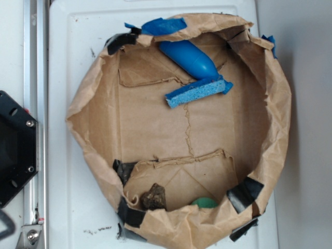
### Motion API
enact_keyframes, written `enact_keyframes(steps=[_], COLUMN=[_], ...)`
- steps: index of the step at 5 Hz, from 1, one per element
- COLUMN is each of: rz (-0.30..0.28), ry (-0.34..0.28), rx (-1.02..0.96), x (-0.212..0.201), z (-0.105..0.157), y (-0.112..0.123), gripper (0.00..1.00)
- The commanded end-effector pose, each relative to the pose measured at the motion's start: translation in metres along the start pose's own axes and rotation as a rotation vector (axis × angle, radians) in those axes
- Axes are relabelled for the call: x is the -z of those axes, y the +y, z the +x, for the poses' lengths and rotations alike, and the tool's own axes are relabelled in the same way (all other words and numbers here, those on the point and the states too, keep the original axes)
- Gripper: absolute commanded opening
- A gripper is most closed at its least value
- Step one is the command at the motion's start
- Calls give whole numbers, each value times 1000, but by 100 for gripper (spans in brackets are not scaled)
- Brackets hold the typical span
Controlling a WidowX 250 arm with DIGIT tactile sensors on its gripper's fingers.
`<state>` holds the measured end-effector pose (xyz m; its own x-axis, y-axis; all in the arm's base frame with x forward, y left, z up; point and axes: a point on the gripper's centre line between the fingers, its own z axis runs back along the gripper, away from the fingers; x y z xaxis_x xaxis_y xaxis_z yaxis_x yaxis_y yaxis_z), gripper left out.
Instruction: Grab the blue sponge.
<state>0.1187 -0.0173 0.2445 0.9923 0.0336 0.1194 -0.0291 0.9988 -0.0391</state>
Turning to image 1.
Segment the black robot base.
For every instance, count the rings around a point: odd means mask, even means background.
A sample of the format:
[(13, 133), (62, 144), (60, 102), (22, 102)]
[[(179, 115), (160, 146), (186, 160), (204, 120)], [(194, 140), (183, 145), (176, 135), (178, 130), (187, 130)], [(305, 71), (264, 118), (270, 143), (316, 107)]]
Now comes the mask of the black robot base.
[(1, 208), (37, 173), (37, 121), (1, 91)]

